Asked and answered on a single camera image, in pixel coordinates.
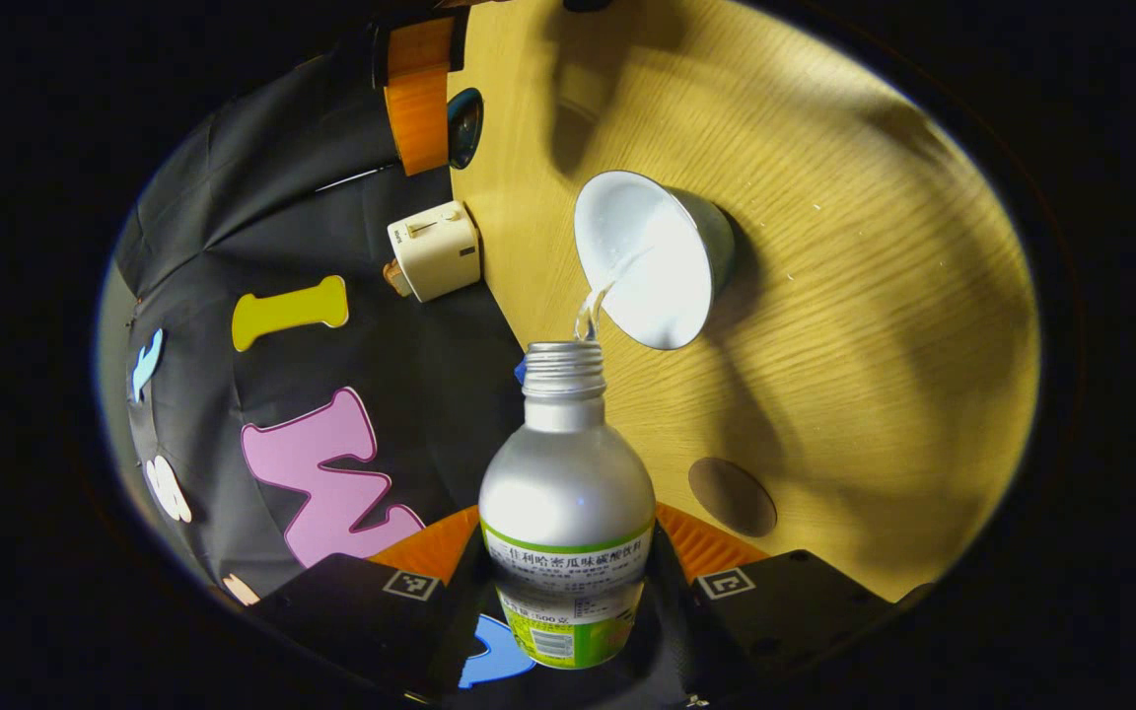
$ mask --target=wood grain surface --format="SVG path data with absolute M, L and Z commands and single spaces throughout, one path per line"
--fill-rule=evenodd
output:
M 711 520 L 686 474 L 752 473 L 777 525 L 892 601 L 950 567 L 1011 481 L 1036 403 L 1027 261 L 974 162 L 833 47 L 720 0 L 473 9 L 485 130 L 456 198 L 519 341 L 571 337 L 574 199 L 635 170 L 740 228 L 702 335 L 662 352 L 604 319 L 608 418 L 658 499 Z

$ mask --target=threaded bottle neck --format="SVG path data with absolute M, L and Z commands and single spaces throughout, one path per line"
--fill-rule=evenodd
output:
M 524 395 L 528 399 L 591 400 L 605 387 L 599 342 L 528 343 L 524 371 Z

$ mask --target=liquid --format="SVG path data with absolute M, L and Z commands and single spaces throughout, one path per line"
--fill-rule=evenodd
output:
M 599 340 L 599 309 L 602 309 L 603 298 L 608 298 L 608 292 L 612 291 L 612 287 L 617 283 L 625 278 L 625 275 L 634 268 L 637 260 L 650 254 L 651 250 L 657 248 L 657 245 L 648 247 L 641 251 L 635 252 L 635 254 L 617 262 L 612 266 L 612 270 L 609 272 L 608 278 L 603 279 L 603 283 L 595 289 L 592 289 L 586 295 L 586 300 L 582 301 L 580 309 L 577 309 L 577 319 L 573 323 L 573 336 L 577 340 L 588 341 Z

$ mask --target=bottle label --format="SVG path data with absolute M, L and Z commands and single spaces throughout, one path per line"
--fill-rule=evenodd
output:
M 617 655 L 634 628 L 653 525 L 585 548 L 523 543 L 482 520 L 499 600 L 519 650 L 554 669 Z

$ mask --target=blue foam letter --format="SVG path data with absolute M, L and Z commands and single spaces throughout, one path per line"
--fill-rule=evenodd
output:
M 515 644 L 510 626 L 493 617 L 481 615 L 476 619 L 476 637 L 485 644 L 485 652 L 468 658 L 467 663 L 463 663 L 459 687 L 500 682 L 502 678 L 518 676 L 534 666 L 533 658 L 524 655 Z
M 131 374 L 131 387 L 134 390 L 134 401 L 137 404 L 143 401 L 143 386 L 152 378 L 152 373 L 157 371 L 157 362 L 160 361 L 160 346 L 166 342 L 166 332 L 157 328 L 152 335 L 152 349 L 140 348 L 139 362 L 134 365 L 134 373 Z

